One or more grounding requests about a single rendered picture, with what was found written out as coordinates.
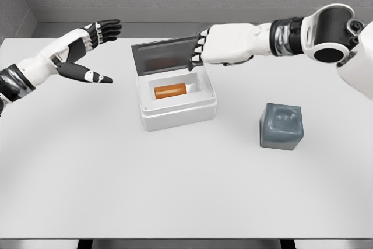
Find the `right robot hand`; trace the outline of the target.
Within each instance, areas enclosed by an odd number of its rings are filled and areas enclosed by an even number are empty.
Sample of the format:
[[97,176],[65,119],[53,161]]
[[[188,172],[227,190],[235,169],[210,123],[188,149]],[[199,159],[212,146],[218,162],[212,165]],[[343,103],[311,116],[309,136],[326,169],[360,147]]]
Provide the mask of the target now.
[[255,55],[269,55],[270,23],[214,24],[198,34],[188,69],[202,64],[238,65]]

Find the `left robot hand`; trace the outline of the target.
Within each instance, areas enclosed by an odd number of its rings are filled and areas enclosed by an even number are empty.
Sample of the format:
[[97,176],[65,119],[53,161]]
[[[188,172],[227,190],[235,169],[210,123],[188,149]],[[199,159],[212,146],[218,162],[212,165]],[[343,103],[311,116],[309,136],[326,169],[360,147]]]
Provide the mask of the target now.
[[112,78],[76,62],[98,46],[115,41],[121,29],[118,19],[93,22],[66,33],[44,48],[40,55],[51,63],[55,73],[65,78],[85,83],[113,83]]

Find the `grey box lid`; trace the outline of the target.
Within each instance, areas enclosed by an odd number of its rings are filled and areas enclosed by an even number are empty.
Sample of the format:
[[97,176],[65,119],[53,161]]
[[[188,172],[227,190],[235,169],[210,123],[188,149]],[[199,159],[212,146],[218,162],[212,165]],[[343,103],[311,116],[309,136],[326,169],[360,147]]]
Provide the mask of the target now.
[[152,75],[180,69],[193,70],[202,62],[191,62],[198,36],[153,41],[132,45],[138,76]]

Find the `orange cylinder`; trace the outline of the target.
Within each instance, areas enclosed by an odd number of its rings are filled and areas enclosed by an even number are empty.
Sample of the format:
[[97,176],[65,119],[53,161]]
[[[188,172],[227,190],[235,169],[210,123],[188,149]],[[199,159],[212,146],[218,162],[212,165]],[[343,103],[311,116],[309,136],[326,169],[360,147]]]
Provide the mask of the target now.
[[187,94],[187,87],[184,83],[177,83],[173,85],[165,85],[154,88],[154,96],[156,99],[164,99]]

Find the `white box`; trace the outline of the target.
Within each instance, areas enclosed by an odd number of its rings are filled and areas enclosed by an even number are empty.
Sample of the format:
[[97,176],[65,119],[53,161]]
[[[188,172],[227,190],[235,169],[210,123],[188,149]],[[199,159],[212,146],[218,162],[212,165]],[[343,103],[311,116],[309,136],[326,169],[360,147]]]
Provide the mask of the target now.
[[[187,93],[156,99],[154,89],[184,83]],[[137,88],[145,130],[157,131],[212,120],[217,96],[204,66],[139,76]]]

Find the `grey cube container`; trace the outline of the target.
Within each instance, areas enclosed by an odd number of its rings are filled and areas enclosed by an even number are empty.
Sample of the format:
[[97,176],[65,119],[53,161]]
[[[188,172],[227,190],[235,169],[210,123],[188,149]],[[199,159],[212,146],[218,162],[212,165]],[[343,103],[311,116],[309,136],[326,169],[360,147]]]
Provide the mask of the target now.
[[304,137],[300,106],[267,103],[259,119],[262,148],[294,150]]

